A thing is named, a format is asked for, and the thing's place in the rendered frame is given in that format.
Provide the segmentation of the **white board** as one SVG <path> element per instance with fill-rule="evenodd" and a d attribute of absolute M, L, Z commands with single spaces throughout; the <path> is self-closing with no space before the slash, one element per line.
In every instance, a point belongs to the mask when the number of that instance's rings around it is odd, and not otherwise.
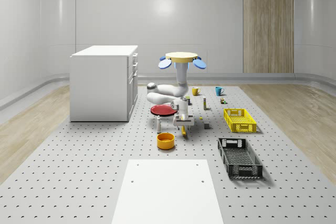
<path fill-rule="evenodd" d="M 112 224 L 223 224 L 207 160 L 129 160 Z"/>

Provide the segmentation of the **dark grey basket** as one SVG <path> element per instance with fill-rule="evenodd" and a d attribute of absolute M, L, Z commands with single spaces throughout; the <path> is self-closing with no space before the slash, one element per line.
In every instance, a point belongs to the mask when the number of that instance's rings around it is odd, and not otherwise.
<path fill-rule="evenodd" d="M 229 177 L 262 178 L 263 165 L 246 139 L 219 137 L 217 141 Z"/>

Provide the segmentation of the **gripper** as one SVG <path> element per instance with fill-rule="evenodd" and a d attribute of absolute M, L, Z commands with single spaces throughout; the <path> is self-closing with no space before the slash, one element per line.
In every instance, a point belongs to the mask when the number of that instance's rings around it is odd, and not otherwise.
<path fill-rule="evenodd" d="M 187 119 L 182 120 L 180 115 L 174 115 L 173 125 L 178 127 L 185 126 L 185 128 L 193 126 L 194 117 L 192 115 L 189 115 Z"/>

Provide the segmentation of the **red plate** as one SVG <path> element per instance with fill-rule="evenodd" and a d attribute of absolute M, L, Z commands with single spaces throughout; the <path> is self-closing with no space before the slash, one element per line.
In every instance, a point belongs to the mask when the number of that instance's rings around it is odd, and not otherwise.
<path fill-rule="evenodd" d="M 151 107 L 151 113 L 159 116 L 171 116 L 177 111 L 171 108 L 170 104 L 160 104 Z"/>

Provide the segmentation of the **yellow bowl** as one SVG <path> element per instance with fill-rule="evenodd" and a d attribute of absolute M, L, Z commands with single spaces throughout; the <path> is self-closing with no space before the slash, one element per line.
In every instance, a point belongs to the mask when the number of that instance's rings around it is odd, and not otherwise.
<path fill-rule="evenodd" d="M 175 145 L 174 135 L 171 133 L 160 133 L 157 135 L 157 147 L 162 150 L 169 150 Z"/>

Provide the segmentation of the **white cabinet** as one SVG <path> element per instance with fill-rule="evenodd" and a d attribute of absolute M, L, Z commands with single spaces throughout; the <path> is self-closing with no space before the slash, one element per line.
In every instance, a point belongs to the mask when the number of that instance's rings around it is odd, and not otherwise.
<path fill-rule="evenodd" d="M 70 120 L 129 121 L 138 96 L 137 45 L 91 46 L 70 57 Z"/>

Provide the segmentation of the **yellow basket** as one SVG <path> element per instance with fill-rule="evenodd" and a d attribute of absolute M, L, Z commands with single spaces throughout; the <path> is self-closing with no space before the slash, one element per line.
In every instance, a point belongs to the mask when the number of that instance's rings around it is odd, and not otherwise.
<path fill-rule="evenodd" d="M 256 132 L 256 121 L 246 109 L 224 109 L 224 119 L 232 132 Z"/>

